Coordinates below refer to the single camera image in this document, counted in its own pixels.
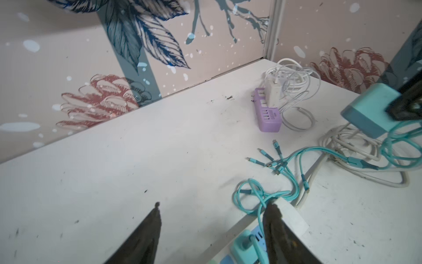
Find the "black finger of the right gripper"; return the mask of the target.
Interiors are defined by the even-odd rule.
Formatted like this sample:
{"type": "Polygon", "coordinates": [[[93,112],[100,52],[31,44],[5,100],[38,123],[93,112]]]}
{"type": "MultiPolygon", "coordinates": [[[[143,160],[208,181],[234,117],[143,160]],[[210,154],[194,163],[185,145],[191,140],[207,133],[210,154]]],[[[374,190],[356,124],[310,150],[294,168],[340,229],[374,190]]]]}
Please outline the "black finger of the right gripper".
{"type": "Polygon", "coordinates": [[[399,90],[401,95],[385,110],[395,121],[422,120],[422,72],[419,71],[399,90]]]}

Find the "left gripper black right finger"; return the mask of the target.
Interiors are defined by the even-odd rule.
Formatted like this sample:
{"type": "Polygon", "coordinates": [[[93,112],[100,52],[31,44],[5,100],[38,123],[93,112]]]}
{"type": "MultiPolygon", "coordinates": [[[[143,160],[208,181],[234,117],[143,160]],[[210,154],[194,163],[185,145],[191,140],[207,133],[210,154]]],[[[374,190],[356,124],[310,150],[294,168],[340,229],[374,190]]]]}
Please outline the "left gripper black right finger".
{"type": "Polygon", "coordinates": [[[276,204],[267,204],[262,223],[269,263],[321,264],[287,226],[276,204]]]}

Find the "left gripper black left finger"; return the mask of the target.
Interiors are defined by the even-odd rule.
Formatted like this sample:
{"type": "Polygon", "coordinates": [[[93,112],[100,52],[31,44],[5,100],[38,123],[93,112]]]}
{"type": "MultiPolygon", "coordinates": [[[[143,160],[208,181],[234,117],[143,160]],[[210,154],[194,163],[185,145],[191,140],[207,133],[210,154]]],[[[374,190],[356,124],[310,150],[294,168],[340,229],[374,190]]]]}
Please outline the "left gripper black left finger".
{"type": "Polygon", "coordinates": [[[158,249],[162,219],[160,202],[131,233],[105,264],[153,264],[158,249]]]}

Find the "teal charger adapter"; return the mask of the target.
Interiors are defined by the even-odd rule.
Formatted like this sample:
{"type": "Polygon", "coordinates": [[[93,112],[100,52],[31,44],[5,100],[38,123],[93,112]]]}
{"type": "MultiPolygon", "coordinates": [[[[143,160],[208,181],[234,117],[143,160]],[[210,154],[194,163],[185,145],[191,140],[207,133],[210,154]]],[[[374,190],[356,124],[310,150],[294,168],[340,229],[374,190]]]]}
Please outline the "teal charger adapter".
{"type": "Polygon", "coordinates": [[[269,263],[266,242],[260,231],[243,231],[234,240],[230,252],[237,264],[269,263]]]}
{"type": "Polygon", "coordinates": [[[392,119],[386,109],[400,95],[397,90],[376,83],[353,100],[341,112],[341,116],[364,135],[377,139],[399,124],[392,119]]]}

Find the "white charger adapter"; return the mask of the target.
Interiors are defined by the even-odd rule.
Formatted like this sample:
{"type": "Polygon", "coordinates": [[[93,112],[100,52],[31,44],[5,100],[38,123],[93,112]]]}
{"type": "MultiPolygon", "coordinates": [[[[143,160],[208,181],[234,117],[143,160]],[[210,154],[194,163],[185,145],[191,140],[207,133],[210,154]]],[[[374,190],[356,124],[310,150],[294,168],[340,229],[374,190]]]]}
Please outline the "white charger adapter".
{"type": "Polygon", "coordinates": [[[285,78],[266,77],[264,81],[264,93],[268,107],[277,108],[279,106],[284,83],[285,78]]]}

